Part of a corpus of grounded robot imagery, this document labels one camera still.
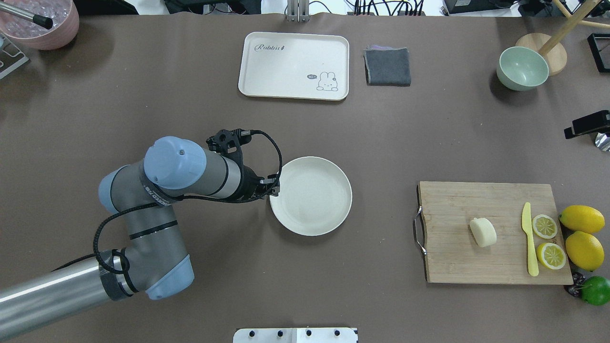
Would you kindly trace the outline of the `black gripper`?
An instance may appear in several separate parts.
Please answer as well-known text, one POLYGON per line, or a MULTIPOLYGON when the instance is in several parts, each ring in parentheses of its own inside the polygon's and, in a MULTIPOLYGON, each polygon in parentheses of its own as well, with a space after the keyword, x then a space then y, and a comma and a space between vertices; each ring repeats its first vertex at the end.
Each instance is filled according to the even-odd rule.
POLYGON ((250 202, 263 198, 266 195, 269 197, 277 197, 279 195, 279 185, 272 185, 277 182, 276 176, 262 178, 257 176, 250 167, 244 166, 242 174, 242 182, 238 189, 238 201, 250 202))

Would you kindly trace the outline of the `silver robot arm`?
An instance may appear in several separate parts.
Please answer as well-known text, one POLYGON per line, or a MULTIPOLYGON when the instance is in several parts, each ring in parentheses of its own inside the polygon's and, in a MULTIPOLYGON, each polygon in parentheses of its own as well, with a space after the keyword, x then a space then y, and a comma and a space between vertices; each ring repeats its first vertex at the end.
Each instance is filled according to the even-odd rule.
POLYGON ((277 196, 280 173, 257 176, 242 146, 261 130, 220 130, 203 148, 174 136, 158 139, 144 158, 105 176, 98 188, 111 215, 93 237, 92 253, 1 292, 1 340, 138 292, 151 300, 192 284, 190 255, 173 205, 187 199, 247 203, 277 196))

